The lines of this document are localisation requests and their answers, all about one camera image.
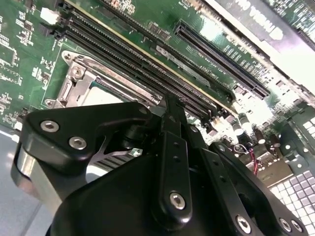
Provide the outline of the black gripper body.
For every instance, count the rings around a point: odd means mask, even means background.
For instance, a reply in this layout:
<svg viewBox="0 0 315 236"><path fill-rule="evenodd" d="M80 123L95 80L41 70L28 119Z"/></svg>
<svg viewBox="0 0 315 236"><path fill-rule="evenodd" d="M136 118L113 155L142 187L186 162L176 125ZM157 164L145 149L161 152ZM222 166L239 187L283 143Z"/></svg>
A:
<svg viewBox="0 0 315 236"><path fill-rule="evenodd" d="M53 235L217 236L203 171L189 169L186 153L138 157L68 196Z"/></svg>

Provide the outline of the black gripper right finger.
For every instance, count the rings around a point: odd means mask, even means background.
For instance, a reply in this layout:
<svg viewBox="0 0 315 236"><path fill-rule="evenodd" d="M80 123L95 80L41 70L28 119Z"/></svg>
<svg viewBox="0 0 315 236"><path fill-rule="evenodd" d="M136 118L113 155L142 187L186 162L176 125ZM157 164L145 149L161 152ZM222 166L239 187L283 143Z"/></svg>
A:
<svg viewBox="0 0 315 236"><path fill-rule="evenodd" d="M192 159L215 198L216 235L306 236L303 223L222 143L207 146L200 131L188 124L185 104L177 117L188 138Z"/></svg>

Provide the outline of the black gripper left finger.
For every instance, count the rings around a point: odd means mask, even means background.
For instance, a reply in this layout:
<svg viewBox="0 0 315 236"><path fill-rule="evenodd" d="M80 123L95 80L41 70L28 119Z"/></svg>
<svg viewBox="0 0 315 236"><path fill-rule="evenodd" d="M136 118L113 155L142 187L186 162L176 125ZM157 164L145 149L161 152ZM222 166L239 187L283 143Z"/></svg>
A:
<svg viewBox="0 0 315 236"><path fill-rule="evenodd" d="M15 166L55 216L76 190L138 157L188 155L178 100L167 95L162 116L137 102L32 112L24 119Z"/></svg>

